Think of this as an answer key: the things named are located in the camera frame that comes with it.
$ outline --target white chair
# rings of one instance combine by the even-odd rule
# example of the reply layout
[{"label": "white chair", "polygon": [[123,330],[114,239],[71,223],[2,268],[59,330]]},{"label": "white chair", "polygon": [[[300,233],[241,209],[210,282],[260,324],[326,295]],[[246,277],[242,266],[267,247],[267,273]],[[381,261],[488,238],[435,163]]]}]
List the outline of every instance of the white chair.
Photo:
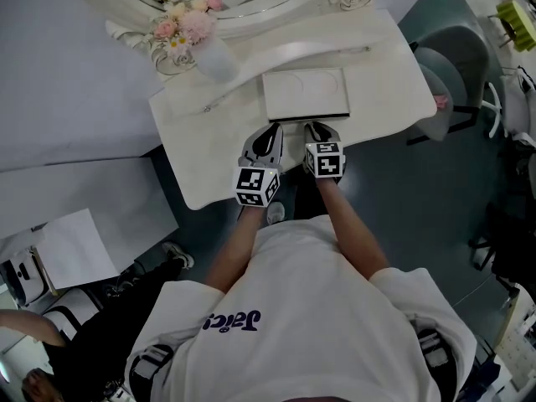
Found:
[{"label": "white chair", "polygon": [[82,325],[90,320],[99,308],[93,300],[81,289],[74,288],[65,293],[44,314],[70,341],[81,329]]},{"label": "white chair", "polygon": [[[487,82],[487,86],[493,94],[493,102],[495,104],[488,103],[487,101],[483,100],[482,107],[486,107],[487,109],[490,109],[495,112],[495,121],[493,122],[493,127],[489,132],[489,138],[493,138],[493,136],[495,136],[495,133],[497,132],[497,129],[499,128],[499,122],[501,121],[501,112],[503,111],[503,106],[501,105],[499,95],[497,93],[497,90],[495,89],[495,86],[493,86],[493,83]],[[504,130],[504,136],[508,136],[508,131],[506,129]]]},{"label": "white chair", "polygon": [[509,133],[514,141],[536,149],[536,86],[520,68],[513,75],[502,76],[501,79],[504,86],[504,109],[502,117],[496,116],[490,137],[495,135],[502,119],[505,134]]}]

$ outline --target white paper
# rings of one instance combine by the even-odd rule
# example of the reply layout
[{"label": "white paper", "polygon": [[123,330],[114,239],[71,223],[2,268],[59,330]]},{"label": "white paper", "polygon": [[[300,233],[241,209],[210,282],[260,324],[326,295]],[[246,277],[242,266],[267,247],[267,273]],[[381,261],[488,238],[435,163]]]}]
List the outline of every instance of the white paper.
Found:
[{"label": "white paper", "polygon": [[56,289],[118,276],[88,209],[49,222],[37,250]]}]

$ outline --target white table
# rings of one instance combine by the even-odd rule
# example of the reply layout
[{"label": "white table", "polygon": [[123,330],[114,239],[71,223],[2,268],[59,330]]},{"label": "white table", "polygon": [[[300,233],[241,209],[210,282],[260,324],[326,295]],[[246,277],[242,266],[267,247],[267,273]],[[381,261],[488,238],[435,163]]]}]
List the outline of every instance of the white table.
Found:
[{"label": "white table", "polygon": [[[366,7],[324,17],[233,45],[242,69],[228,84],[214,84],[190,70],[166,81],[164,90],[150,99],[189,208],[233,196],[232,176],[244,141],[269,123],[258,76],[267,70],[345,68],[351,116],[328,122],[345,146],[403,131],[436,113],[419,65],[386,10]],[[201,111],[222,95],[210,112]],[[285,171],[302,162],[302,131],[302,124],[284,125]]]}]

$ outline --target ornate white mirror frame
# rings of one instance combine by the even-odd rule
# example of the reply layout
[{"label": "ornate white mirror frame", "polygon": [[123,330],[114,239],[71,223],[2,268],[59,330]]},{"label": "ornate white mirror frame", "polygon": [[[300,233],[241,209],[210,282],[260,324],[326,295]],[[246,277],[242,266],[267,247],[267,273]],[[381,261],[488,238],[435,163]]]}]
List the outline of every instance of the ornate white mirror frame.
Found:
[{"label": "ornate white mirror frame", "polygon": [[[141,0],[86,1],[114,23],[140,33],[147,33],[150,30],[150,20],[161,14],[158,9]],[[278,27],[294,17],[307,15],[312,8],[324,1],[327,0],[287,0],[258,13],[237,15],[236,18],[219,16],[218,35],[225,39],[259,34]]]}]

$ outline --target wrist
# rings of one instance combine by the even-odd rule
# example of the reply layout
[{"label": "wrist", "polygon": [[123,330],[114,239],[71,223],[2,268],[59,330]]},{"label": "wrist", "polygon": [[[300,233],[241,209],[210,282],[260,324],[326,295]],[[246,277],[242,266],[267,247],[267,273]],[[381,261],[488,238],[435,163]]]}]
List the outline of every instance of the wrist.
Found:
[{"label": "wrist", "polygon": [[319,189],[337,187],[334,178],[317,178],[315,180],[317,181],[317,186]]},{"label": "wrist", "polygon": [[262,219],[265,211],[266,208],[264,207],[251,207],[246,205],[244,206],[240,217],[244,217],[245,219]]}]

